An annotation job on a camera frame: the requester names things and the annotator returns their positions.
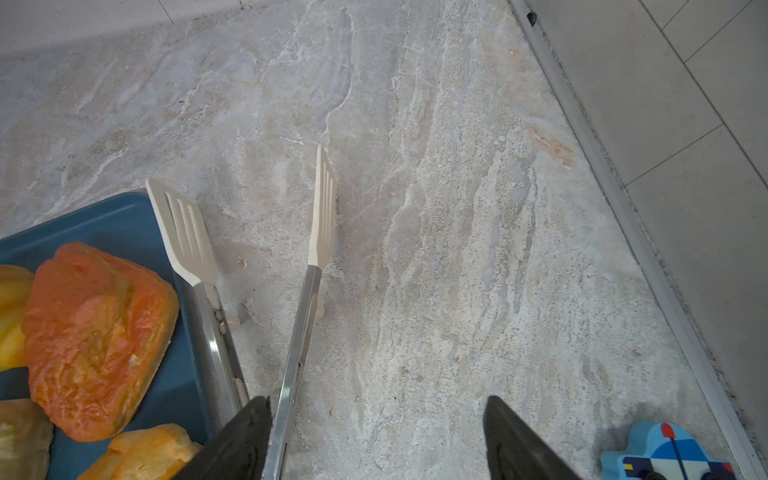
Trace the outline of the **braided yellow pastry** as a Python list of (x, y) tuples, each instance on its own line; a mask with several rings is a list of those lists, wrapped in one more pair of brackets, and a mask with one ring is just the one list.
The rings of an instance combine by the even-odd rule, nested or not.
[(201, 449), (176, 424), (124, 432), (79, 479), (171, 479)]

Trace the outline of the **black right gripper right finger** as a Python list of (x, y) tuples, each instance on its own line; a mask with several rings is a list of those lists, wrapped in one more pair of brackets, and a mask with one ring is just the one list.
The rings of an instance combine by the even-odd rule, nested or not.
[(498, 396), (483, 414), (490, 478), (578, 480), (579, 476)]

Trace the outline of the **steel tongs cream tips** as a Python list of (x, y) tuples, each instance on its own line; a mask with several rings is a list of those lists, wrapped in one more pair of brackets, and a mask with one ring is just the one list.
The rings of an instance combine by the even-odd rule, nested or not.
[[(219, 278), (199, 207), (164, 183), (145, 183), (167, 256), (182, 281), (182, 294), (192, 301), (188, 328), (202, 372), (200, 383), (208, 400), (214, 437), (254, 397), (244, 385), (232, 335), (216, 288)], [(261, 479), (284, 474), (293, 431), (301, 375), (306, 366), (319, 290), (334, 243), (337, 182), (323, 146), (317, 148), (312, 227), (306, 268), (282, 386), (271, 404), (272, 427)]]

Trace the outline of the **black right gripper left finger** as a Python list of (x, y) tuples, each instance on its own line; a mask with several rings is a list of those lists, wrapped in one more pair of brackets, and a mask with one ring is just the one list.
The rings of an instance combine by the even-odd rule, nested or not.
[(271, 427), (270, 398), (254, 397), (172, 479), (261, 479)]

